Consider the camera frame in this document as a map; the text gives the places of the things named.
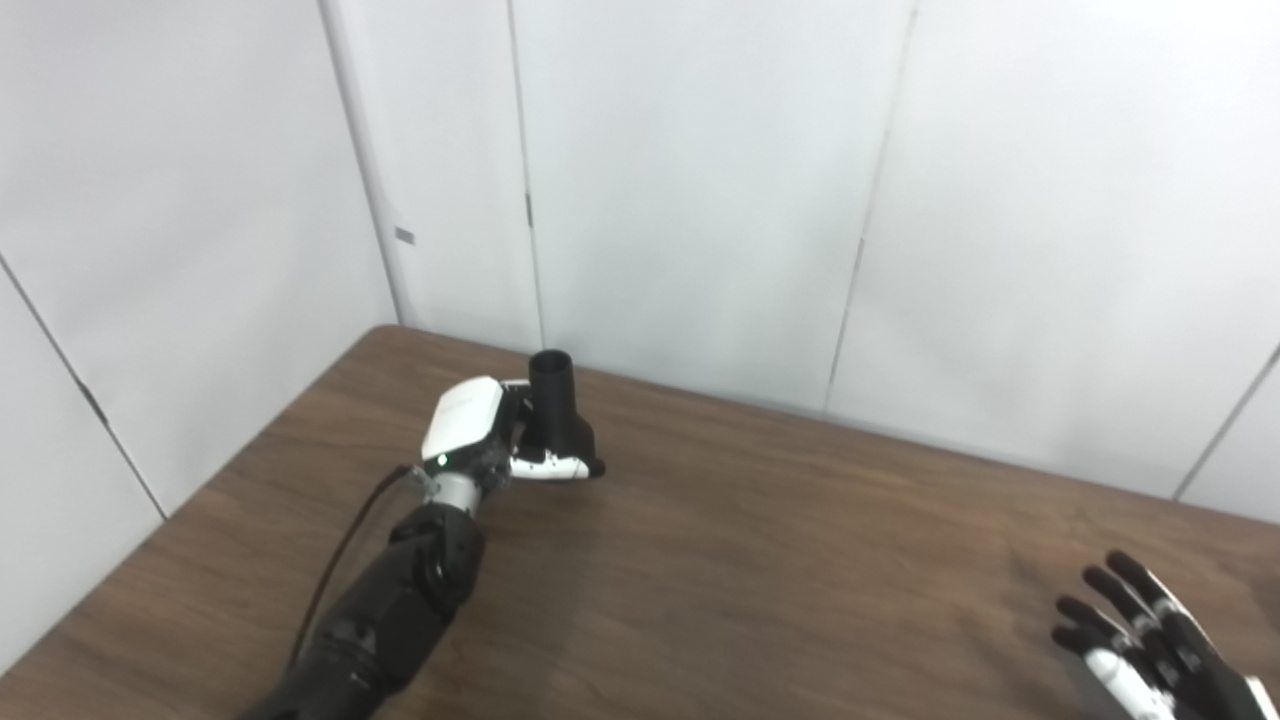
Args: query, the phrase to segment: robotic arm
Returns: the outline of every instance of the robotic arm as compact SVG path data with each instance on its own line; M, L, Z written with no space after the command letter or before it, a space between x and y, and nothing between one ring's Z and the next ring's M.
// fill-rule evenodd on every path
M306 653L241 720L366 720L403 689L475 587L480 502L512 479L604 474L575 409L573 365L534 355L527 380L481 377L440 396L413 473L424 503L316 624Z
M1107 598L1133 634L1070 596L1057 610L1075 623L1053 642L1079 655L1134 720L1280 720L1266 688L1233 669L1187 607L1156 575L1121 551L1084 582Z

